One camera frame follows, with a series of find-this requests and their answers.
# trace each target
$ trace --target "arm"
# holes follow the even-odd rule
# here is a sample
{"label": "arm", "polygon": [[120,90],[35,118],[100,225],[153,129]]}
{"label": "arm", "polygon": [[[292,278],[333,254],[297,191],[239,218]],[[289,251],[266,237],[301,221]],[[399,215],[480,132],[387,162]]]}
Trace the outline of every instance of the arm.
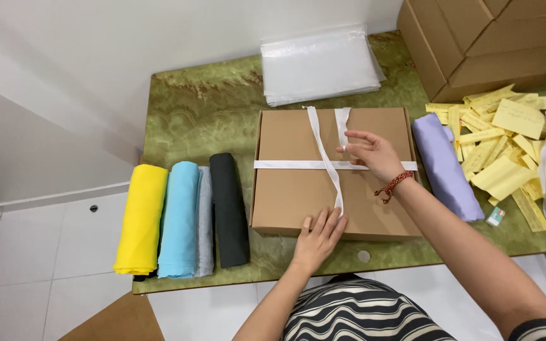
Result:
{"label": "arm", "polygon": [[[388,141],[368,132],[346,135],[365,140],[347,150],[359,158],[355,163],[368,166],[383,182],[404,171]],[[546,318],[546,296],[536,283],[418,182],[405,179],[393,189],[393,196],[505,339],[522,322]]]}
{"label": "arm", "polygon": [[233,341],[277,341],[282,336],[294,302],[305,288],[311,275],[332,253],[334,246],[345,230],[347,218],[338,218],[340,208],[323,209],[310,232],[313,217],[303,223],[290,266],[248,316]]}

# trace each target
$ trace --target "green marble table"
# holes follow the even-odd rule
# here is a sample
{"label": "green marble table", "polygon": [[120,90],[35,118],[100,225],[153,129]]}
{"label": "green marble table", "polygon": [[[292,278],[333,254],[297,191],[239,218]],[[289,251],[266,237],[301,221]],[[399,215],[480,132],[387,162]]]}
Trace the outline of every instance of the green marble table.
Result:
{"label": "green marble table", "polygon": [[[300,109],[302,105],[321,109],[406,107],[411,120],[425,115],[424,104],[428,99],[400,32],[370,35],[368,40],[388,78],[378,92],[284,105],[276,109]],[[150,85],[143,163],[171,169],[175,163],[188,160],[207,166],[212,154],[231,152],[237,161],[244,202],[248,206],[261,110],[271,108],[263,96],[259,55],[154,74]],[[420,160],[419,170],[424,174]],[[428,186],[426,177],[423,183]],[[474,192],[488,215],[493,208],[487,201],[488,193],[478,189]],[[483,221],[471,225],[508,255],[546,252],[546,231],[532,233],[511,197],[505,199],[500,207],[507,214],[497,228]],[[249,237],[252,259],[249,264],[229,269],[221,269],[216,264],[213,275],[201,278],[152,278],[133,282],[132,292],[144,294],[279,279],[292,259],[296,239],[261,236],[251,228]],[[370,253],[368,263],[357,259],[361,250]],[[403,243],[340,241],[315,275],[439,263],[442,263],[441,259],[422,238]]]}

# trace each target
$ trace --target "lavender rolled shirt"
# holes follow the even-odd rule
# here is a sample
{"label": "lavender rolled shirt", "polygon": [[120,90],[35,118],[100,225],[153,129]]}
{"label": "lavender rolled shirt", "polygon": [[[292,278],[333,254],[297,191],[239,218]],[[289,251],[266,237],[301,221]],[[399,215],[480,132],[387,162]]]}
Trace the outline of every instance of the lavender rolled shirt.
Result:
{"label": "lavender rolled shirt", "polygon": [[435,113],[418,118],[412,124],[433,195],[464,221],[484,219],[452,148],[453,137],[445,129]]}

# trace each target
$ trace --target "white wall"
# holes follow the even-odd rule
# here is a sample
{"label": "white wall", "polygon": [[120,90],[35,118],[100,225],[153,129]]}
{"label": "white wall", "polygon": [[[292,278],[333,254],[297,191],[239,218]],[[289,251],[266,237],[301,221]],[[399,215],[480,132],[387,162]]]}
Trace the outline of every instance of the white wall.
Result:
{"label": "white wall", "polygon": [[14,64],[0,66],[0,94],[77,134],[89,118],[141,148],[151,74],[256,54],[270,36],[359,22],[393,30],[401,3],[0,0],[0,56]]}
{"label": "white wall", "polygon": [[0,203],[127,182],[132,169],[0,95]]}

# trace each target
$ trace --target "bracelet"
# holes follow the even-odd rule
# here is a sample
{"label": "bracelet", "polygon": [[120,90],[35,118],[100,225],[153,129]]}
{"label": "bracelet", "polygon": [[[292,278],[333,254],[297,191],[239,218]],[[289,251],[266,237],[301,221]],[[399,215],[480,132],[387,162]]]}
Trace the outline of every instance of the bracelet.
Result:
{"label": "bracelet", "polygon": [[389,182],[387,187],[377,190],[374,193],[374,195],[378,196],[380,193],[384,191],[389,196],[389,198],[383,199],[383,203],[385,205],[389,204],[389,201],[391,200],[391,197],[393,196],[393,194],[391,193],[391,190],[393,189],[393,187],[395,187],[400,181],[402,181],[403,179],[406,179],[409,176],[414,176],[414,172],[412,170],[411,171],[406,170],[404,173],[401,173],[395,179],[391,180],[391,182]]}

